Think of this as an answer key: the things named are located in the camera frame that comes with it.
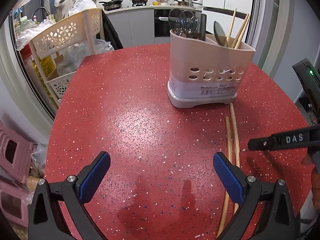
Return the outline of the person's right hand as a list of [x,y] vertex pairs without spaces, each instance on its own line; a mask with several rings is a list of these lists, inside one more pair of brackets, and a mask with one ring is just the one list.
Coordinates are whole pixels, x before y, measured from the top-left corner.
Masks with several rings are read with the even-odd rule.
[[[301,162],[303,165],[313,165],[311,157],[306,155]],[[320,207],[320,176],[317,173],[317,169],[314,167],[311,173],[311,186],[312,186],[312,202],[313,207],[319,210]]]

